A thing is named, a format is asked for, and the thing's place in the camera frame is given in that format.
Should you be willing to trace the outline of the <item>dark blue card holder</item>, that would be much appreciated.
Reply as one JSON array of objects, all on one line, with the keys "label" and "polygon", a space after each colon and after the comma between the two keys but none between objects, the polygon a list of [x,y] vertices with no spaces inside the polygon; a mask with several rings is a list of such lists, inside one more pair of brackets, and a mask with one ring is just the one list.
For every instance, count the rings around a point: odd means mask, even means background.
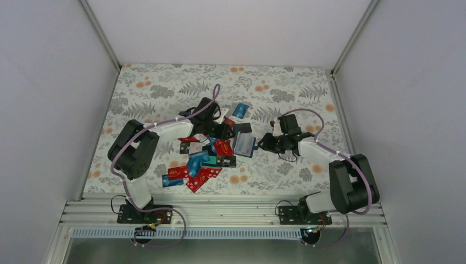
[{"label": "dark blue card holder", "polygon": [[252,158],[256,146],[256,137],[252,133],[237,132],[233,142],[233,152],[237,156]]}]

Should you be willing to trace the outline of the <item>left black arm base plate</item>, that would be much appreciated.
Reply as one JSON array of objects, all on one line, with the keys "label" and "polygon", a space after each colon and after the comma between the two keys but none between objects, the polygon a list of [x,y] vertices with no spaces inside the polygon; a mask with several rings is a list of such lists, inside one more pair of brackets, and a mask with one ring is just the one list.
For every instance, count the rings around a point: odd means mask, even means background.
[{"label": "left black arm base plate", "polygon": [[148,205],[145,209],[156,208],[153,212],[140,212],[132,205],[121,205],[116,222],[119,224],[170,224],[173,215],[171,205]]}]

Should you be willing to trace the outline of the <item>red VIP card gold text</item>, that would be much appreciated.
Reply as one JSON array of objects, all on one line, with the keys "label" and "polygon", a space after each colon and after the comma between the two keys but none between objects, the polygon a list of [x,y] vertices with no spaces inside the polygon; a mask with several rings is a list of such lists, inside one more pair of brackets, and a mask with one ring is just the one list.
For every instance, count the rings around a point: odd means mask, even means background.
[{"label": "red VIP card gold text", "polygon": [[215,152],[218,156],[233,156],[234,152],[230,146],[230,140],[216,140],[213,142]]}]

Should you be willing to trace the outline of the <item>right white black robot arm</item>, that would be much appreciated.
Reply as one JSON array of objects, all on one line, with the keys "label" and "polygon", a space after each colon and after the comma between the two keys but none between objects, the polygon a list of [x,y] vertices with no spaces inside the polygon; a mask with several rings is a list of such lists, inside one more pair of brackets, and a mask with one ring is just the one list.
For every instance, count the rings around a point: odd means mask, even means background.
[{"label": "right white black robot arm", "polygon": [[273,131],[259,141],[260,149],[279,155],[290,151],[326,168],[329,174],[329,190],[300,199],[297,215],[301,222],[311,224],[319,213],[328,211],[363,215],[379,202],[380,193],[366,156],[350,156],[324,145],[317,135],[301,130],[294,114],[278,117],[270,125]]}]

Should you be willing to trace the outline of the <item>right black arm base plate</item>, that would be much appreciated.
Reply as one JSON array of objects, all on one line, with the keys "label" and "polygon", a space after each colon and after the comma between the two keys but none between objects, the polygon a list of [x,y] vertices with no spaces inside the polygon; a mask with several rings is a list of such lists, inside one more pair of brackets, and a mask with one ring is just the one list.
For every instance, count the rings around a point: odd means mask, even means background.
[{"label": "right black arm base plate", "polygon": [[279,222],[281,225],[289,226],[322,226],[332,224],[331,216],[327,212],[310,213],[302,211],[298,206],[279,206],[277,209]]}]

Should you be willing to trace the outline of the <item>red VIP card front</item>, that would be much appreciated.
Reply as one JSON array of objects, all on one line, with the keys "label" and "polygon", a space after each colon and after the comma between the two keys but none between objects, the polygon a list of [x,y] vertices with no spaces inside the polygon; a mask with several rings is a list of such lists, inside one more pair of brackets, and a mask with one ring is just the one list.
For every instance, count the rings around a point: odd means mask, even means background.
[{"label": "red VIP card front", "polygon": [[216,178],[222,171],[221,168],[201,167],[195,177],[189,177],[186,186],[195,193],[198,191],[210,178]]}]

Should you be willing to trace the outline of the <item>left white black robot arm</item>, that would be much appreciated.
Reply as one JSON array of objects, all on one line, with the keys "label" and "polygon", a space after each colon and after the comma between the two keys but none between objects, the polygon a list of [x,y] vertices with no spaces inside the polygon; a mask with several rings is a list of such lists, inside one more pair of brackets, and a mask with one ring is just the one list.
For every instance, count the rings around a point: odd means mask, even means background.
[{"label": "left white black robot arm", "polygon": [[123,180],[126,200],[132,206],[131,215],[140,223],[153,215],[152,195],[145,173],[151,165],[157,145],[197,134],[227,140],[233,137],[233,128],[224,122],[224,112],[207,97],[197,107],[182,111],[173,119],[144,125],[128,121],[108,151],[110,171]]}]

